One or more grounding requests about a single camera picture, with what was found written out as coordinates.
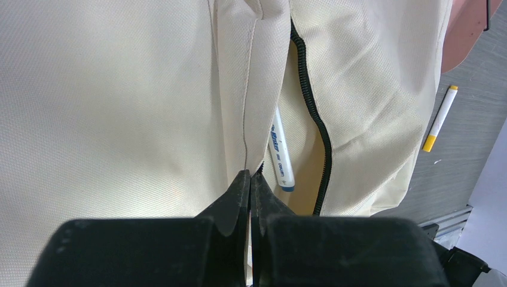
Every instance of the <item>zipper teeth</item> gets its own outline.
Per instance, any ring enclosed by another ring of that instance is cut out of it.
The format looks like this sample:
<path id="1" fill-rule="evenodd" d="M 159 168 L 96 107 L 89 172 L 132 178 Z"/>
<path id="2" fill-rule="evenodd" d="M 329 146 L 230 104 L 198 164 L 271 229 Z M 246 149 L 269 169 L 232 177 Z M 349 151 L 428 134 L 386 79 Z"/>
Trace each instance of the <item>zipper teeth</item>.
<path id="1" fill-rule="evenodd" d="M 313 215 L 320 215 L 320 210 L 322 208 L 322 204 L 324 203 L 324 197 L 326 196 L 329 179 L 331 177 L 331 140 L 329 138 L 329 133 L 326 129 L 326 125 L 324 125 L 324 122 L 320 118 L 319 112 L 317 111 L 315 99 L 313 98 L 313 92 L 311 91 L 310 77 L 308 76 L 308 69 L 306 67 L 306 45 L 303 39 L 301 39 L 299 36 L 298 32 L 296 32 L 296 28 L 294 27 L 292 19 L 291 40 L 296 45 L 298 52 L 298 75 L 300 78 L 303 98 L 311 118 L 319 129 L 320 136 L 322 137 L 322 142 L 324 142 L 324 168 L 322 172 L 322 178 L 320 179 L 319 194 L 317 195 L 317 200 L 315 201 L 315 207 L 313 209 Z"/>

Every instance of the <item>gray table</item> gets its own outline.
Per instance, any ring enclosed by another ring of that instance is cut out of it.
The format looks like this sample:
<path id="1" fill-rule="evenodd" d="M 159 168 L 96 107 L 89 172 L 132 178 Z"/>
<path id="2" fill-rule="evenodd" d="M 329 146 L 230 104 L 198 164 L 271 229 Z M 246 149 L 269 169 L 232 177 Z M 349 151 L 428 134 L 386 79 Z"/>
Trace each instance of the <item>gray table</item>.
<path id="1" fill-rule="evenodd" d="M 448 86 L 459 91 L 433 150 L 420 151 L 402 203 L 377 216 L 423 222 L 466 206 L 507 117 L 506 2 L 465 61 L 442 75 L 430 123 Z"/>

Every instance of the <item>seam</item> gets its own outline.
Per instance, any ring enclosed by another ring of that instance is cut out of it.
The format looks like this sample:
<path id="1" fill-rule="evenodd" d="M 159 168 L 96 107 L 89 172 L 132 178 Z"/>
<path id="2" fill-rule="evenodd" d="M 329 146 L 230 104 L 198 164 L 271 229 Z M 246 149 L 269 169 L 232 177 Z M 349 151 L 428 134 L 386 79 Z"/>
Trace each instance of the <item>seam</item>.
<path id="1" fill-rule="evenodd" d="M 442 25 L 440 25 L 440 30 L 438 31 L 438 37 L 436 38 L 437 47 L 435 48 L 435 52 L 438 50 L 438 42 L 439 42 L 439 40 L 442 37 L 442 31 L 444 30 L 444 23 L 445 23 L 445 19 L 446 18 L 447 18 L 447 25 L 445 25 L 445 31 L 447 31 L 447 26 L 449 24 L 449 18 L 450 18 L 452 7 L 453 7 L 453 2 L 452 1 L 448 1 L 447 2 L 447 7 L 445 8 L 446 12 L 445 12 L 445 15 L 444 15 L 444 19 L 442 21 Z"/>
<path id="2" fill-rule="evenodd" d="M 213 2 L 214 5 L 211 5 L 212 0 L 207 1 L 207 7 L 209 10 L 209 23 L 211 25 L 211 37 L 213 38 L 213 46 L 215 47 L 215 55 L 216 55 L 216 61 L 218 63 L 218 45 L 216 44 L 218 35 L 215 35 L 215 26 L 214 21 L 218 21 L 218 19 L 213 18 L 215 16 L 215 5 L 216 2 Z"/>
<path id="3" fill-rule="evenodd" d="M 246 161 L 248 158 L 248 146 L 246 144 L 246 137 L 245 137 L 245 115 L 246 115 L 246 95 L 248 92 L 248 81 L 250 77 L 250 63 L 252 59 L 252 47 L 254 46 L 254 35 L 255 35 L 255 25 L 257 24 L 257 19 L 255 19 L 252 30 L 250 31 L 250 41 L 249 41 L 249 47 L 246 52 L 246 56 L 248 58 L 247 64 L 246 64 L 246 70 L 245 70 L 245 87 L 244 87 L 244 94 L 243 94 L 243 144 L 245 145 L 245 163 L 243 166 L 243 169 L 246 169 Z"/>
<path id="4" fill-rule="evenodd" d="M 259 8 L 261 9 L 261 20 L 264 19 L 264 10 L 262 9 L 261 0 L 258 0 L 257 3 L 259 3 Z"/>

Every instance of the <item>marker inside bag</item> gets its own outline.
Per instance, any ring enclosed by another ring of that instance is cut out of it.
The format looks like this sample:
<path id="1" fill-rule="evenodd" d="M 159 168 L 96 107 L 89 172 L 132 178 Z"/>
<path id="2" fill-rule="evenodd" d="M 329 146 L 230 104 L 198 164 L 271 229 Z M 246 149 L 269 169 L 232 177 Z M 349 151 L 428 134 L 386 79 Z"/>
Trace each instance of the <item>marker inside bag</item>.
<path id="1" fill-rule="evenodd" d="M 429 131 L 426 142 L 424 143 L 423 150 L 430 152 L 433 148 L 433 144 L 436 141 L 436 136 L 438 136 L 438 132 L 440 132 L 440 128 L 444 124 L 445 117 L 453 104 L 454 98 L 458 92 L 457 86 L 450 86 L 445 94 L 444 101 L 442 102 L 442 106 L 438 110 L 436 114 L 435 122 L 433 123 L 431 130 Z"/>
<path id="2" fill-rule="evenodd" d="M 269 146 L 278 184 L 282 187 L 283 191 L 294 191 L 294 172 L 292 171 L 287 141 L 283 132 L 282 117 L 280 116 L 278 107 L 276 108 L 273 125 L 271 126 Z"/>

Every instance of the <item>yellow marker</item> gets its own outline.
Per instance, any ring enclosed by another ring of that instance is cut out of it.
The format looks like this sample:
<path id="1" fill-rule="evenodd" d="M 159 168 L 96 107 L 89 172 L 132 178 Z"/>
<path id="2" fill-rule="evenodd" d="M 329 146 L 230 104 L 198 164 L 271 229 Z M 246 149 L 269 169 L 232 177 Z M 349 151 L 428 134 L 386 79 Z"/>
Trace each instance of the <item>yellow marker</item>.
<path id="1" fill-rule="evenodd" d="M 445 94 L 444 97 L 444 101 L 442 102 L 442 106 L 440 107 L 438 113 L 436 114 L 435 122 L 433 123 L 433 126 L 429 131 L 426 142 L 424 143 L 423 146 L 424 151 L 430 152 L 431 149 L 433 148 L 433 144 L 436 141 L 436 136 L 438 136 L 438 132 L 440 132 L 440 128 L 444 124 L 445 117 L 447 116 L 447 113 L 449 112 L 449 109 L 453 104 L 457 92 L 458 92 L 457 86 L 450 86 L 449 89 L 447 90 L 447 93 Z"/>

